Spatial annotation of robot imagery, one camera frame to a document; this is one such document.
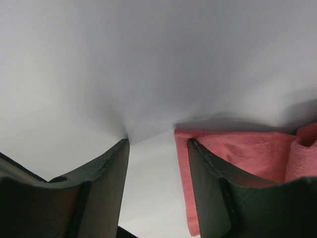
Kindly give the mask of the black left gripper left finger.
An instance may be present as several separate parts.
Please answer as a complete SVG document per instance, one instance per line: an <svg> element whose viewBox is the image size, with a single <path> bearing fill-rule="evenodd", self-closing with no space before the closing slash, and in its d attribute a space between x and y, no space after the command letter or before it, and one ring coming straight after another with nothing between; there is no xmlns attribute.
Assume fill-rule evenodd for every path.
<svg viewBox="0 0 317 238"><path fill-rule="evenodd" d="M130 237L118 224L129 149L129 141L122 139L104 154L50 181L1 155L1 237Z"/></svg>

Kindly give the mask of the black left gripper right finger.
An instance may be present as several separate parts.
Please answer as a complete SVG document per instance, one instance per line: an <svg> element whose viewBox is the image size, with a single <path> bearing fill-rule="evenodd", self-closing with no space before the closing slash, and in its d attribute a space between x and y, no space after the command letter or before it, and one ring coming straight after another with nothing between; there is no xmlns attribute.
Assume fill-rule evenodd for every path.
<svg viewBox="0 0 317 238"><path fill-rule="evenodd" d="M238 168L195 139L188 157L203 238L314 238L317 179L276 183Z"/></svg>

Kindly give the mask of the salmon pink t shirt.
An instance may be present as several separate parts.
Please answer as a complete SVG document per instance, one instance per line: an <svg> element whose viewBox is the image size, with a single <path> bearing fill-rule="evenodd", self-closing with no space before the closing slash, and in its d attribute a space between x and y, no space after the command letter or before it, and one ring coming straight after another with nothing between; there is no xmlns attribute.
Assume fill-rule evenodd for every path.
<svg viewBox="0 0 317 238"><path fill-rule="evenodd" d="M317 174L317 124L300 127L295 135L269 132L215 132L176 129L177 156L189 233L200 234L188 157L194 138L225 161L274 182L289 182Z"/></svg>

